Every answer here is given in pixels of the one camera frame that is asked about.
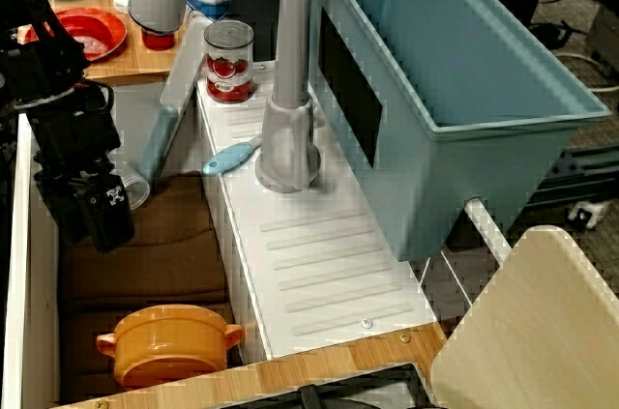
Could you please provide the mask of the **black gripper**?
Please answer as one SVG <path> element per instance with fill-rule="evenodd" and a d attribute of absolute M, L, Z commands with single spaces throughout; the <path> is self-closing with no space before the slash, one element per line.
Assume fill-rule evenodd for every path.
<path fill-rule="evenodd" d="M 122 179 L 107 169 L 96 174 L 43 166 L 35 183 L 62 234 L 73 244 L 91 236 L 95 249 L 110 252 L 134 235 Z"/>

